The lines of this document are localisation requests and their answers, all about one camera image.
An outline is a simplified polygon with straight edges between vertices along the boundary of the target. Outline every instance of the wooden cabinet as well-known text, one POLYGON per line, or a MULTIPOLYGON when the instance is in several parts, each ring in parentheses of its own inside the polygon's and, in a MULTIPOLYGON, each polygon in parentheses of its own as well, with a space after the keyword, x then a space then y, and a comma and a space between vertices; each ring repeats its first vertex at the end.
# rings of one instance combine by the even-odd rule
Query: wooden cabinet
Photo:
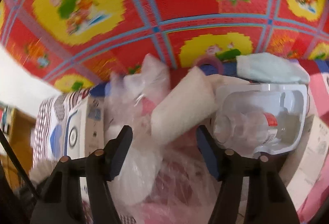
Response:
MULTIPOLYGON (((12 123, 8 133, 8 141, 27 174, 32 168, 33 151, 30 146, 30 139, 31 129, 35 126, 35 124, 36 120, 33 117, 26 115, 18 109, 13 110, 12 123)), ((14 190, 21 185, 20 176, 7 155, 0 155, 0 158, 6 173, 7 181, 14 190)))

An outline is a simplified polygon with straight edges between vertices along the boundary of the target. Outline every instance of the clutter pile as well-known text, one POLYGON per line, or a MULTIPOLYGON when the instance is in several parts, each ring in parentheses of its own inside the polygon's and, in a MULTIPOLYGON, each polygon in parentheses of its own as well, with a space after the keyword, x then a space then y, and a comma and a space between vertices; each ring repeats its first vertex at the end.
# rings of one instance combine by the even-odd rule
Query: clutter pile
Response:
MULTIPOLYGON (((52 161, 63 155, 86 157, 129 125, 131 146, 120 174, 108 182, 122 223, 207 223, 221 183, 210 175, 197 146, 196 128, 205 125, 220 148, 242 157, 289 154, 280 177, 299 217, 309 220, 316 195, 307 195, 325 186, 320 180, 326 175, 317 179, 329 144, 325 124, 307 117, 310 76, 298 63, 269 53, 236 61, 237 77, 230 77, 221 75, 225 66, 218 59, 200 57, 174 85, 177 73, 170 78, 169 68, 147 54, 140 73, 112 73, 108 83, 63 96, 64 101, 57 98, 54 111, 62 121, 38 155, 52 161), (66 108, 67 115, 59 114, 66 108)), ((33 178, 40 168, 51 171, 53 163, 45 166, 49 169, 36 166, 33 178)), ((238 224, 246 212, 248 182, 245 177, 238 224)), ((86 178, 80 185, 85 213, 91 216, 86 178)))
POLYGON ((198 124, 206 125, 220 147, 249 158, 288 152, 299 143, 310 80, 305 70, 267 53, 241 56, 238 76, 262 82, 250 84, 206 76, 204 62, 170 91, 169 69, 147 54, 140 74, 113 73, 106 87, 105 144, 124 125, 134 134, 109 190, 118 211, 137 223, 207 223, 219 186, 196 146, 198 124))

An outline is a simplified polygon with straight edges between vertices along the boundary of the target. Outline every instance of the plastic bag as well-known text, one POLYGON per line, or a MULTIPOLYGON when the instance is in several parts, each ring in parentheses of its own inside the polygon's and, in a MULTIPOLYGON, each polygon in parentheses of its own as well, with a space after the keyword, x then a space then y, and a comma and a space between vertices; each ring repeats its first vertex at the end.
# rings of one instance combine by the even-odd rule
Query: plastic bag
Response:
POLYGON ((140 74, 122 77, 112 73, 106 86, 105 143, 116 138, 119 127, 134 129, 134 120, 150 114, 169 92, 169 69, 151 54, 145 56, 140 74))
POLYGON ((168 67, 147 54, 141 73, 121 77, 111 74, 106 98, 105 143, 114 139, 124 125, 133 129, 133 141, 120 174, 109 183, 113 199, 123 207, 143 201, 151 192, 160 169, 162 154, 151 137, 150 116, 169 93, 168 67))
POLYGON ((127 210, 137 224, 208 223, 217 195, 203 161, 165 150, 152 192, 127 210))

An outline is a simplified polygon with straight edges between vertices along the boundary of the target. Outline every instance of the white wall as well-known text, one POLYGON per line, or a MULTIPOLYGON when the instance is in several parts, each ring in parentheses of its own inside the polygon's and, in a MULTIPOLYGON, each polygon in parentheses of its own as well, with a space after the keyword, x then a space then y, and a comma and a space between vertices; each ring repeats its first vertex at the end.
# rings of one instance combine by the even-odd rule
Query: white wall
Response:
POLYGON ((0 45, 0 101, 36 117, 42 100, 59 94, 53 86, 32 77, 0 45))

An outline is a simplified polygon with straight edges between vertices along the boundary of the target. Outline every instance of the light blue cloth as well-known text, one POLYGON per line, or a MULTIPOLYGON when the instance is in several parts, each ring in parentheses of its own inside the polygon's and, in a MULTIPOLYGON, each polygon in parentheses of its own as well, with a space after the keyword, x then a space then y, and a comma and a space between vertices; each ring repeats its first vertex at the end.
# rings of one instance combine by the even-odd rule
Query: light blue cloth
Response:
POLYGON ((236 73, 240 78, 265 83, 308 84, 310 75, 298 63, 270 53, 256 53, 236 57, 236 73))

